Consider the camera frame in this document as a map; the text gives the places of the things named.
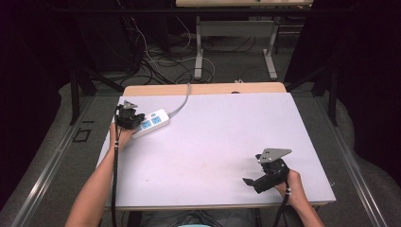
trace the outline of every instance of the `white power strip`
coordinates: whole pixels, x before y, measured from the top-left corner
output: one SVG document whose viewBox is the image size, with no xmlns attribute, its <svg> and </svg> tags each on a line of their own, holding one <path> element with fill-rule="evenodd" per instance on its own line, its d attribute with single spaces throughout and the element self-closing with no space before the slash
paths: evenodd
<svg viewBox="0 0 401 227">
<path fill-rule="evenodd" d="M 138 131 L 132 136 L 132 139 L 137 139 L 152 131 L 158 130 L 170 123 L 170 118 L 165 110 L 149 113 L 145 115 L 144 121 L 138 126 Z"/>
</svg>

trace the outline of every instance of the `white table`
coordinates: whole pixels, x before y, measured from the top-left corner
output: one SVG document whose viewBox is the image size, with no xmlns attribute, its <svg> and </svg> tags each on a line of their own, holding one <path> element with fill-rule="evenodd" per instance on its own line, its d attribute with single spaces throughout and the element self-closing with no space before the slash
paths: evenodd
<svg viewBox="0 0 401 227">
<path fill-rule="evenodd" d="M 177 0 L 178 7 L 204 8 L 204 7 L 290 7 L 311 5 L 313 0 Z M 201 78 L 203 49 L 202 36 L 254 36 L 269 37 L 267 49 L 263 49 L 269 77 L 277 80 L 271 52 L 277 36 L 280 18 L 273 21 L 202 21 L 197 17 L 197 59 L 195 63 L 195 79 Z"/>
<path fill-rule="evenodd" d="M 211 90 L 208 85 L 194 86 L 194 94 L 213 93 L 217 87 L 222 87 L 222 93 L 228 88 L 240 92 L 260 89 L 259 93 L 191 95 L 169 125 L 128 143 L 119 155 L 117 209 L 277 205 L 282 198 L 275 189 L 257 194 L 242 181 L 263 176 L 254 155 L 264 148 L 292 149 L 283 159 L 301 172 L 313 204 L 335 200 L 291 94 L 263 92 L 269 86 L 280 91 L 280 83 L 210 85 Z M 173 90 L 185 94 L 185 85 L 149 86 L 149 90 L 157 94 L 164 87 L 167 94 Z M 141 93 L 147 86 L 137 90 Z M 173 111 L 184 96 L 122 96 L 120 103 L 125 99 L 139 106 L 138 113 L 147 114 L 161 108 Z M 99 162 L 109 146 L 108 136 Z"/>
</svg>

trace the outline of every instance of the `person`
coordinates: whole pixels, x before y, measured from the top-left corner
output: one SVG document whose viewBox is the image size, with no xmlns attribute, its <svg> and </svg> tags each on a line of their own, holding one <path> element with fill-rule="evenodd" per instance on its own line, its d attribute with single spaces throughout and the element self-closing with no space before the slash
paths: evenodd
<svg viewBox="0 0 401 227">
<path fill-rule="evenodd" d="M 119 130 L 121 130 L 119 134 L 119 152 L 121 152 L 124 149 L 125 145 L 130 141 L 132 134 L 135 133 L 135 130 Z M 115 124 L 112 123 L 112 125 L 110 126 L 109 149 L 94 173 L 90 176 L 88 181 L 80 190 L 65 223 L 66 227 L 96 227 L 100 223 L 103 217 L 104 205 L 110 193 L 110 183 L 113 179 L 114 142 Z M 315 209 L 310 205 L 309 201 L 306 198 L 304 187 L 302 185 L 301 175 L 297 171 L 291 169 L 288 174 L 288 183 L 291 188 L 291 195 L 288 198 L 288 204 L 296 210 L 299 217 L 301 218 L 303 225 L 305 227 L 323 226 L 323 223 L 316 213 Z M 277 186 L 275 186 L 275 188 L 283 197 L 285 196 L 286 185 L 284 183 L 278 184 Z M 152 226 L 149 221 L 153 218 L 158 219 L 160 223 L 160 220 L 171 220 L 171 216 L 174 217 L 174 214 L 168 212 L 163 213 L 162 216 L 159 215 L 159 217 L 155 217 L 155 214 L 157 213 L 145 214 L 145 221 L 143 224 L 147 226 Z M 240 223 L 246 223 L 246 225 L 243 224 L 240 226 L 254 226 L 254 215 L 251 209 L 233 209 L 224 210 L 221 212 L 219 210 L 210 210 L 196 213 L 194 213 L 193 211 L 182 211 L 181 214 L 185 214 L 187 217 L 191 217 L 191 214 L 200 214 L 201 216 L 205 216 L 206 220 L 210 220 L 207 222 L 212 226 L 232 226 L 229 223 L 237 223 L 239 220 L 244 221 Z M 221 224 L 221 222 L 213 221 L 212 218 L 215 216 L 218 216 L 219 218 L 233 218 L 233 220 L 225 220 L 224 225 Z M 174 225 L 174 223 L 165 223 L 165 225 L 177 226 Z"/>
</svg>

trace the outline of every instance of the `gray carpet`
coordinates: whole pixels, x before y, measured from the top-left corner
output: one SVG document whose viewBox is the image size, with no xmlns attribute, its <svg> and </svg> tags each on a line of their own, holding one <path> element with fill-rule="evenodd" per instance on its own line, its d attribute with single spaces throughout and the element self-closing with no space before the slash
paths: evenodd
<svg viewBox="0 0 401 227">
<path fill-rule="evenodd" d="M 247 38 L 219 38 L 210 40 L 214 48 L 233 50 L 242 44 Z M 279 43 L 278 55 L 274 55 L 274 63 L 279 76 L 279 81 L 284 80 L 288 61 L 291 52 L 296 44 L 296 37 L 282 37 Z M 206 52 L 205 58 L 209 58 L 216 67 L 213 82 L 234 82 L 242 79 L 245 82 L 270 81 L 267 77 L 267 70 L 262 58 L 261 46 L 265 41 L 256 40 L 254 47 L 246 52 L 233 53 L 211 53 Z M 185 67 L 193 68 L 193 62 L 183 62 Z M 213 70 L 211 64 L 205 62 L 204 67 Z M 160 67 L 160 70 L 169 75 L 172 79 L 184 73 L 185 69 L 176 65 L 175 67 Z M 116 78 L 115 74 L 110 74 L 110 78 Z M 140 84 L 145 79 L 127 79 L 123 85 Z M 76 137 L 71 140 L 84 140 L 85 133 L 90 131 L 86 142 L 72 142 L 64 147 L 66 152 L 62 157 L 62 163 L 58 166 L 57 173 L 52 176 L 51 184 L 46 188 L 44 196 L 38 206 L 32 208 L 32 217 L 27 217 L 28 226 L 62 226 L 68 216 L 69 209 L 79 192 L 82 185 L 95 169 L 98 154 L 103 140 L 112 120 L 113 108 L 118 100 L 119 94 L 114 93 L 109 87 L 102 83 L 96 83 L 98 94 L 95 97 L 87 98 L 90 108 L 87 113 L 76 125 L 73 135 Z M 326 226 L 372 226 L 371 220 L 362 204 L 360 196 L 349 172 L 344 166 L 343 157 L 340 155 L 340 146 L 335 139 L 331 126 L 327 124 L 326 116 L 321 110 L 321 101 L 325 98 L 317 99 L 310 95 L 307 85 L 293 93 L 295 102 L 299 108 L 305 127 L 309 133 L 311 141 L 317 151 L 327 177 L 334 183 L 333 190 L 337 201 L 327 204 L 319 209 Z M 42 171 L 48 164 L 53 155 L 58 152 L 61 142 L 69 128 L 71 119 L 71 101 L 69 99 L 69 87 L 66 85 L 60 90 L 62 104 L 56 120 L 44 139 L 41 148 L 35 159 L 32 161 L 25 177 L 21 180 L 14 194 L 9 199 L 7 205 L 0 213 L 0 226 L 11 226 L 17 217 L 18 212 L 23 207 L 33 186 L 41 177 Z M 338 129 L 341 132 L 346 144 L 353 146 L 354 135 L 352 121 L 349 119 L 346 109 L 338 106 Z M 401 223 L 401 192 L 398 185 L 382 170 L 358 159 L 359 167 L 363 177 L 372 190 L 372 196 L 377 202 L 377 206 L 387 220 L 389 226 L 397 226 Z M 275 209 L 262 209 L 263 226 L 271 226 L 274 219 Z M 123 223 L 127 221 L 127 214 L 118 213 L 118 218 Z M 102 226 L 111 226 L 110 212 L 106 212 Z"/>
</svg>

